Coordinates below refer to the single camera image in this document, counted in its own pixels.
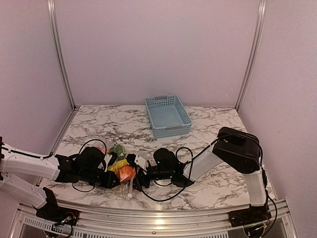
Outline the clear zip top bag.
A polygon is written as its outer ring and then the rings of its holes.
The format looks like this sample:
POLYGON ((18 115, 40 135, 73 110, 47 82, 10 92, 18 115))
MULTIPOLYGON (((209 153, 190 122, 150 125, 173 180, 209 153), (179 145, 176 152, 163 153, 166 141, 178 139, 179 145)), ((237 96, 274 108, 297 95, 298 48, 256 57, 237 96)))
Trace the clear zip top bag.
POLYGON ((120 189, 122 192, 122 196, 125 197, 126 199, 131 199, 133 197, 132 195, 132 191, 133 191, 133 179, 136 175, 136 170, 135 170, 135 174, 133 176, 133 178, 131 180, 125 181, 125 182, 120 182, 120 189))

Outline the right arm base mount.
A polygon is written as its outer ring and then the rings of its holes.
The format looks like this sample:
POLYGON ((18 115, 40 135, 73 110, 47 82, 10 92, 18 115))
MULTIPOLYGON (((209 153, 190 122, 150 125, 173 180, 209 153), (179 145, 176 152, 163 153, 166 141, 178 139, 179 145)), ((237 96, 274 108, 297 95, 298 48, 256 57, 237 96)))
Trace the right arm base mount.
POLYGON ((267 202, 263 206, 250 205, 245 209, 231 211, 228 216, 232 227, 246 226, 271 219, 267 202))

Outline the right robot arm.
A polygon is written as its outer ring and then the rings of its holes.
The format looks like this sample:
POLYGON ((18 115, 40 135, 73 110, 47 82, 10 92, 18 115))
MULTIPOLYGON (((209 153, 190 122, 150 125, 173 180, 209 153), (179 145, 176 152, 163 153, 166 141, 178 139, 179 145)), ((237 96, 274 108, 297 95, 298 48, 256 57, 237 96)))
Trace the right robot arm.
POLYGON ((263 149, 259 139, 249 133, 229 127, 222 127, 216 139, 190 161, 183 163, 165 148, 153 153, 155 165, 139 156, 131 161, 136 169, 135 188, 143 192, 155 180, 169 179, 170 182, 184 190, 193 185, 197 179, 221 163, 226 163, 243 175, 248 189, 250 208, 245 217, 256 222, 264 215, 267 203, 267 178, 263 167, 263 149))

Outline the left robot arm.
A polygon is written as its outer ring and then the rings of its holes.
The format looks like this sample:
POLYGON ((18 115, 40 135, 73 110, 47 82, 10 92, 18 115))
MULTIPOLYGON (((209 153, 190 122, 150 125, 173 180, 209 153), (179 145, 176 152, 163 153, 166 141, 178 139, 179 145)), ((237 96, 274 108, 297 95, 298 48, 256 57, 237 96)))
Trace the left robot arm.
POLYGON ((83 144, 78 153, 64 156, 50 153, 35 154, 18 150, 8 144, 0 144, 0 190, 43 212, 51 220, 59 220, 63 213, 55 204, 54 193, 47 188, 38 188, 21 179, 17 173, 46 178, 59 183, 87 182, 92 187, 114 188, 120 185, 115 172, 108 170, 117 155, 107 154, 106 144, 98 140, 98 146, 83 144))

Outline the yellow fake bananas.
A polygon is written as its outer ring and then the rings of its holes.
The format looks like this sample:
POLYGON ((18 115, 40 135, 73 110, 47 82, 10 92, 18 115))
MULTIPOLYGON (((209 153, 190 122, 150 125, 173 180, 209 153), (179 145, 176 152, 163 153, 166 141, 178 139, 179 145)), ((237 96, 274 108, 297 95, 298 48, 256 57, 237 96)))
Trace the yellow fake bananas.
POLYGON ((129 163, 127 162, 126 159, 120 160, 120 161, 116 161, 113 163, 113 165, 108 166, 107 171, 111 171, 111 172, 118 172, 119 169, 121 169, 122 167, 128 166, 129 163))

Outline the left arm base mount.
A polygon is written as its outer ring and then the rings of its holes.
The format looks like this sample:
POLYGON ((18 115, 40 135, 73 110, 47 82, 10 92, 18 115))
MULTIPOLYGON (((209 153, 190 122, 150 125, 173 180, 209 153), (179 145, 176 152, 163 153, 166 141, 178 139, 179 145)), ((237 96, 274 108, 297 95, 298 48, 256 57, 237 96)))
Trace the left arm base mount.
POLYGON ((69 224, 75 226, 77 224, 79 211, 76 209, 61 207, 58 205, 55 195, 52 190, 43 187, 45 193, 44 205, 35 208, 36 216, 55 222, 56 226, 69 224))

